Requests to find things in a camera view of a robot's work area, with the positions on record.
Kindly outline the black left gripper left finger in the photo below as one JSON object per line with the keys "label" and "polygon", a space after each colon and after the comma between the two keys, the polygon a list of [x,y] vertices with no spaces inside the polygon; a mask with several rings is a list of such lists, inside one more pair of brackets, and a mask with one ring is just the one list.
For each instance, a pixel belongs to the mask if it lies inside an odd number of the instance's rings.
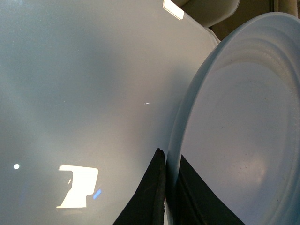
{"label": "black left gripper left finger", "polygon": [[165,214],[165,154],[157,149],[134,195],[115,225],[162,225]]}

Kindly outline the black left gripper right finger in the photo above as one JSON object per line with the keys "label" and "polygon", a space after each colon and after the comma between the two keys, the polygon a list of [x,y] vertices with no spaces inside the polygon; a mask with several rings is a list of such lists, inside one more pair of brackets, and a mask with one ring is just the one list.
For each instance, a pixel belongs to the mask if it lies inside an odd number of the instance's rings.
{"label": "black left gripper right finger", "polygon": [[244,224],[181,157],[175,191],[176,225]]}

